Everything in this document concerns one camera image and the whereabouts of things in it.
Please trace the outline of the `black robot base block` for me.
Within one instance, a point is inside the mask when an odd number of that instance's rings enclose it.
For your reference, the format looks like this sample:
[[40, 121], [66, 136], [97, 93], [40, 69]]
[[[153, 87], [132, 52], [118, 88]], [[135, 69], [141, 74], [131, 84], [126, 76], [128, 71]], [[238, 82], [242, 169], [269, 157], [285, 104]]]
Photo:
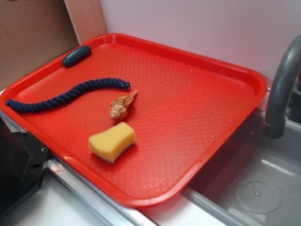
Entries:
[[0, 120], [0, 216], [36, 193], [42, 184], [49, 148], [28, 131], [12, 132]]

